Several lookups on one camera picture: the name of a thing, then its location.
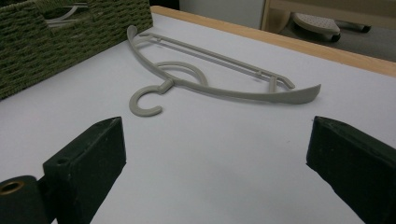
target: white surface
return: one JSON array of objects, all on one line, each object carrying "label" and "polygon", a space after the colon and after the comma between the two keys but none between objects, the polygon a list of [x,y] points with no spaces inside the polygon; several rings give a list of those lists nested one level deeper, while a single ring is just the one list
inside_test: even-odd
[{"label": "white surface", "polygon": [[265,0],[179,0],[180,10],[255,29],[262,27]]},{"label": "white surface", "polygon": [[[175,87],[144,96],[142,107],[164,111],[139,118],[130,97],[163,80],[125,41],[0,103],[0,179],[41,177],[42,163],[77,135],[122,116],[127,164],[92,223],[362,223],[305,165],[312,119],[339,119],[396,147],[395,78],[158,15],[150,31],[279,73],[296,89],[321,83],[321,93],[310,104],[277,105]],[[214,86],[268,88],[162,46],[142,52],[193,63]]]}]

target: gray hanger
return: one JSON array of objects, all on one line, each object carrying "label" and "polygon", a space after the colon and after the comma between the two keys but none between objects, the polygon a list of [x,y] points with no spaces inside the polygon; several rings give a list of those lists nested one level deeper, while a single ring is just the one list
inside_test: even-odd
[{"label": "gray hanger", "polygon": [[[129,107],[132,111],[137,116],[140,117],[148,117],[148,116],[154,116],[163,111],[163,109],[160,106],[155,106],[154,108],[151,109],[142,109],[137,105],[137,101],[141,96],[144,94],[147,94],[149,92],[156,92],[159,94],[164,94],[166,93],[169,89],[171,89],[174,85],[175,86],[184,86],[189,89],[193,89],[196,91],[201,91],[209,94],[214,94],[214,95],[219,95],[219,96],[228,96],[228,97],[233,97],[233,98],[240,98],[240,99],[246,99],[246,100],[256,100],[256,101],[266,101],[266,102],[273,102],[273,103],[284,103],[284,104],[305,104],[313,101],[319,91],[320,91],[320,85],[302,89],[302,90],[297,90],[297,91],[282,91],[282,92],[277,92],[276,91],[276,84],[278,82],[283,83],[288,89],[294,89],[294,84],[287,78],[283,77],[281,75],[272,73],[270,71],[266,71],[264,69],[261,69],[259,67],[247,64],[247,63],[242,63],[239,62],[235,59],[228,58],[226,56],[217,54],[215,52],[206,50],[206,49],[200,49],[197,48],[193,45],[189,45],[180,41],[177,41],[175,39],[171,39],[162,35],[155,35],[152,33],[148,34],[142,34],[142,38],[135,39],[135,36],[137,34],[137,29],[134,26],[128,27],[127,30],[127,35],[128,35],[128,40],[131,44],[132,50],[134,51],[135,55],[144,63],[146,64],[149,68],[151,68],[155,73],[160,75],[165,79],[165,82],[161,86],[149,86],[146,88],[143,88],[139,91],[137,91],[131,98]],[[175,44],[178,46],[181,46],[186,49],[191,49],[200,53],[203,53],[205,55],[208,55],[213,58],[217,58],[220,60],[223,60],[224,62],[227,63],[232,63],[234,65],[237,65],[239,67],[243,67],[247,70],[255,72],[259,76],[264,76],[264,77],[269,77],[270,79],[270,89],[269,92],[267,93],[251,93],[251,92],[242,92],[242,91],[228,91],[228,90],[223,90],[223,89],[218,89],[218,88],[213,88],[209,87],[207,84],[207,80],[205,78],[204,73],[199,70],[197,67],[189,64],[189,63],[181,63],[181,62],[163,62],[163,63],[152,63],[149,61],[137,48],[137,45],[149,41],[153,38],[156,38],[157,41],[166,41],[171,44]],[[164,70],[161,69],[162,66],[165,65],[175,65],[175,66],[181,66],[190,69],[192,72],[198,76],[200,79],[200,84],[190,82],[185,79],[181,79],[178,77],[174,77],[171,74],[165,72]]]},{"label": "gray hanger", "polygon": [[67,20],[67,18],[71,17],[78,10],[79,7],[88,7],[88,4],[87,3],[75,3],[75,4],[73,4],[71,6],[67,6],[67,7],[70,7],[70,10],[66,14],[62,15],[61,17],[45,20],[47,25],[49,27],[59,27],[59,26],[66,25],[67,23],[77,21],[77,20]]}]

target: wooden table edge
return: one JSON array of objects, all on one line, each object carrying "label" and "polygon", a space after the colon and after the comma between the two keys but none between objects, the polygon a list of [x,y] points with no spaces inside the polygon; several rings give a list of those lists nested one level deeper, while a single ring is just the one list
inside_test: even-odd
[{"label": "wooden table edge", "polygon": [[282,48],[292,49],[329,61],[346,64],[349,66],[376,72],[390,77],[396,77],[396,63],[386,60],[352,53],[345,50],[332,49],[318,44],[309,43],[303,40],[293,39],[283,35],[276,35],[264,32],[262,30],[256,30],[246,26],[229,23],[226,21],[218,21],[188,12],[174,10],[171,8],[153,6],[151,7],[151,12],[173,19],[187,21],[205,27],[217,29],[234,35],[241,35]]}]

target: white wall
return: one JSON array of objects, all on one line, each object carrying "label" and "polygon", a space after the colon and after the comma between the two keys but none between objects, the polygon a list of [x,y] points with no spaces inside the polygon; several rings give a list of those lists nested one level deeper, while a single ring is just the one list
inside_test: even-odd
[{"label": "white wall", "polygon": [[255,29],[262,24],[264,0],[180,0],[180,10]]}]

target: green woven basket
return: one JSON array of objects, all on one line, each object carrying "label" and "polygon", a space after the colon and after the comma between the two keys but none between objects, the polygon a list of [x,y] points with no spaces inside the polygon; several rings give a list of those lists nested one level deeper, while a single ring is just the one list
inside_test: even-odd
[{"label": "green woven basket", "polygon": [[[70,6],[84,7],[49,24]],[[129,25],[152,26],[149,0],[2,0],[0,101],[119,44]]]}]

